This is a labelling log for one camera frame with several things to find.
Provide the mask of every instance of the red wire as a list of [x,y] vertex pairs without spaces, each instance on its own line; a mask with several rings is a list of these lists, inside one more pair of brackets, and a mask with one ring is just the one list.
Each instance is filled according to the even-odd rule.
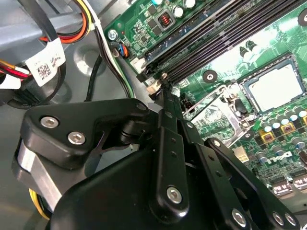
[[12,73],[12,74],[16,74],[16,75],[20,76],[20,77],[23,77],[23,78],[27,78],[27,77],[28,77],[28,75],[26,75],[25,73],[21,73],[21,72],[19,72],[19,71],[16,71],[16,70],[7,68],[7,67],[5,67],[5,66],[2,66],[2,68],[3,68],[4,70],[6,70],[6,71]]

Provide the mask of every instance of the screw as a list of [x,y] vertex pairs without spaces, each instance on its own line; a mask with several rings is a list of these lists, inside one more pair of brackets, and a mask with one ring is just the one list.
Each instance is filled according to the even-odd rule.
[[85,135],[80,132],[71,132],[68,134],[68,140],[71,144],[82,145],[85,143]]
[[115,41],[118,37],[118,33],[116,32],[116,30],[109,30],[109,32],[107,33],[107,37],[111,40],[111,41]]
[[220,144],[217,140],[214,140],[213,143],[214,143],[214,145],[216,145],[217,147],[220,147],[220,146],[221,146],[221,144]]
[[234,218],[234,220],[238,223],[238,225],[240,225],[241,227],[245,228],[246,227],[246,220],[245,217],[242,215],[242,213],[237,210],[237,209],[233,209],[232,210],[232,217]]
[[179,192],[178,189],[174,188],[174,187],[169,187],[167,189],[167,197],[168,199],[170,199],[174,204],[180,204],[182,201],[182,195]]
[[140,110],[142,110],[142,111],[145,111],[145,110],[146,110],[145,105],[143,105],[143,104],[141,104],[141,103],[138,103],[138,104],[136,105],[136,107],[138,107],[138,109],[140,109]]
[[189,128],[194,128],[194,125],[193,125],[191,122],[187,122],[187,126],[188,126]]
[[207,79],[211,81],[211,80],[213,79],[213,77],[214,77],[214,76],[213,76],[212,74],[209,74],[209,75],[207,76]]
[[283,219],[281,218],[279,214],[277,214],[276,212],[273,212],[273,217],[276,220],[276,222],[279,223],[279,225],[283,226]]
[[57,119],[51,116],[45,116],[40,120],[40,123],[43,127],[46,128],[55,128],[59,126],[59,122]]
[[290,224],[292,224],[293,226],[296,225],[295,220],[288,213],[286,213],[285,216],[286,216],[287,221],[289,221]]
[[170,112],[166,111],[165,114],[166,114],[166,116],[168,116],[169,118],[173,118],[173,115],[172,115]]

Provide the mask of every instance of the mounting hole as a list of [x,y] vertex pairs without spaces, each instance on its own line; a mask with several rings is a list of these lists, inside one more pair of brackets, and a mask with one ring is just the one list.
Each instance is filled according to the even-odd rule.
[[222,177],[222,174],[219,171],[215,172],[218,177]]
[[175,153],[174,151],[171,151],[172,157],[177,158],[177,153]]

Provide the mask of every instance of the capacitor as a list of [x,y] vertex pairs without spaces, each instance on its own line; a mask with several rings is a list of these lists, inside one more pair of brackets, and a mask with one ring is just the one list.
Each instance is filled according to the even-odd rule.
[[184,14],[184,9],[181,6],[175,6],[173,8],[173,15],[175,18],[181,18]]
[[193,8],[196,5],[196,1],[195,0],[183,0],[183,5],[186,8]]
[[305,151],[301,151],[299,154],[299,158],[301,159],[301,161],[307,165],[307,154]]
[[302,149],[306,146],[305,142],[301,138],[292,138],[291,142],[295,145],[297,149]]
[[280,127],[280,123],[275,119],[275,118],[270,118],[268,120],[268,122],[270,123],[270,125],[273,127],[273,128],[279,128]]
[[264,164],[268,161],[268,158],[265,156],[264,152],[257,152],[256,157],[260,163]]
[[276,118],[283,126],[289,123],[289,119],[285,115],[279,114]]
[[257,168],[252,168],[252,169],[251,169],[251,172],[252,172],[255,176],[259,176],[259,175],[260,175]]
[[291,110],[287,110],[284,115],[290,120],[290,121],[296,121],[298,119],[298,116]]
[[302,107],[296,106],[293,108],[293,111],[299,116],[299,117],[305,117],[307,116],[307,111],[305,111]]
[[261,122],[261,127],[263,128],[263,130],[265,132],[271,132],[272,131],[272,127],[269,125],[269,123],[267,123],[266,121]]
[[163,0],[152,0],[154,5],[161,5]]
[[277,157],[281,157],[281,156],[283,156],[283,154],[284,154],[284,150],[283,150],[282,147],[279,146],[279,145],[274,145],[274,146],[272,147],[272,150],[273,150],[273,152],[275,153],[275,155],[276,155]]

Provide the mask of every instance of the green circuit board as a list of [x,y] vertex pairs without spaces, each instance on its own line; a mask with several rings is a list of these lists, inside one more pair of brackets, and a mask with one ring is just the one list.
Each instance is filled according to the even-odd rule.
[[[231,50],[219,56],[207,66],[199,69],[177,85],[180,92],[186,93],[191,101],[198,103],[219,86],[227,84],[229,81],[244,82],[245,79],[249,78],[257,71],[266,69],[268,63],[281,58],[285,53],[292,55],[296,65],[296,71],[299,75],[299,81],[302,86],[306,88],[307,27],[301,26],[298,23],[299,15],[306,8],[307,3],[304,3],[270,26],[246,39],[238,46],[233,47]],[[253,53],[248,60],[240,55],[240,47],[244,47],[247,41],[253,41],[260,47],[259,52],[256,54]],[[217,73],[217,81],[215,83],[210,84],[204,82],[203,74],[207,70],[214,70]],[[270,88],[278,88],[279,83],[280,82],[272,84]],[[271,90],[265,90],[262,92],[262,96],[270,100],[272,92]],[[303,150],[306,151],[306,148],[296,149],[291,140],[294,137],[300,137],[307,143],[307,127],[305,121],[299,118],[301,124],[299,131],[293,124],[293,132],[289,134],[280,132],[280,137],[272,131],[273,141],[264,143],[260,146],[255,140],[256,138],[260,138],[263,132],[260,122],[267,121],[271,117],[275,118],[277,115],[283,115],[286,110],[292,110],[297,105],[306,110],[307,97],[305,95],[304,91],[300,97],[283,106],[267,112],[259,112],[253,128],[248,133],[248,138],[243,136],[231,146],[231,148],[243,146],[249,158],[249,161],[244,164],[249,169],[257,168],[259,171],[259,178],[265,184],[269,184],[279,177],[290,175],[305,168],[305,165],[300,161],[298,153]],[[255,107],[251,104],[250,100],[248,100],[246,93],[240,91],[238,96],[249,113],[255,112]],[[215,137],[220,140],[230,139],[234,134],[234,130],[227,117],[225,117],[218,108],[214,106],[207,107],[213,98],[214,96],[208,97],[196,107],[195,112],[185,114],[185,118],[191,120],[195,124],[203,139],[209,137]],[[277,158],[272,151],[274,145],[281,146],[286,154],[283,157]],[[257,159],[256,153],[260,151],[264,152],[269,159],[266,163],[260,163],[259,159]]]

